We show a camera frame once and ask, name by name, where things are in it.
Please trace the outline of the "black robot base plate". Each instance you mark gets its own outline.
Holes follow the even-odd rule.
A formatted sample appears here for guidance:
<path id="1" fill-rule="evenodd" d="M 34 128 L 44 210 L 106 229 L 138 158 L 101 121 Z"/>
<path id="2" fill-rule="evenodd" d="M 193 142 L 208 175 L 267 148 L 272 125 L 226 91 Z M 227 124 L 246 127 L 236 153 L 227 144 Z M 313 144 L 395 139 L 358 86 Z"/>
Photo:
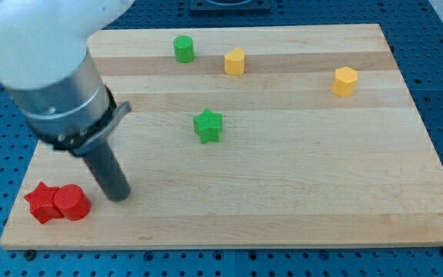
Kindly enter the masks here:
<path id="1" fill-rule="evenodd" d="M 188 0 L 190 12 L 268 12 L 272 0 Z"/>

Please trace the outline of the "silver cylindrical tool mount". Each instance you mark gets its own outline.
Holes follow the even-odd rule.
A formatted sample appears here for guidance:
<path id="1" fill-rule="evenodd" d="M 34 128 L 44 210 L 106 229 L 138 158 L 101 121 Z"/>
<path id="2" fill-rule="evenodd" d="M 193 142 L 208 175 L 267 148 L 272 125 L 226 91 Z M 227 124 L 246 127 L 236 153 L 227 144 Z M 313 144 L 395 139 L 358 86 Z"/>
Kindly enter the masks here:
<path id="1" fill-rule="evenodd" d="M 43 88 L 6 90 L 40 140 L 77 157 L 106 143 L 132 110 L 128 102 L 116 103 L 89 53 L 59 82 Z"/>

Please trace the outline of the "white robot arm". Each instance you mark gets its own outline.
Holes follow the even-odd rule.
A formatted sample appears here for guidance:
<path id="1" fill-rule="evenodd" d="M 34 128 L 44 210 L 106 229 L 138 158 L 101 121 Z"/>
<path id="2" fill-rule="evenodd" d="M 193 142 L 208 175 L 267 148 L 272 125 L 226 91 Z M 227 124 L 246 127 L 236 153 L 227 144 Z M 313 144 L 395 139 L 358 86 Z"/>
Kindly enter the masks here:
<path id="1" fill-rule="evenodd" d="M 88 50 L 88 38 L 133 0 L 0 0 L 0 83 L 35 135 L 80 157 L 105 196 L 131 187 L 108 144 L 130 112 L 118 105 Z"/>

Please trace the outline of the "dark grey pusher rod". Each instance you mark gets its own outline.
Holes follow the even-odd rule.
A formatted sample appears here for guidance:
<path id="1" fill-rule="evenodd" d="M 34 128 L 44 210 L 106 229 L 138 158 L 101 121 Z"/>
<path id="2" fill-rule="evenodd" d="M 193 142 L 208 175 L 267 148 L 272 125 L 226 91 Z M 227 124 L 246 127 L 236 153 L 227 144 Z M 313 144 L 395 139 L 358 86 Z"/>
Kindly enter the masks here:
<path id="1" fill-rule="evenodd" d="M 107 141 L 86 152 L 83 160 L 108 200 L 128 198 L 131 186 Z"/>

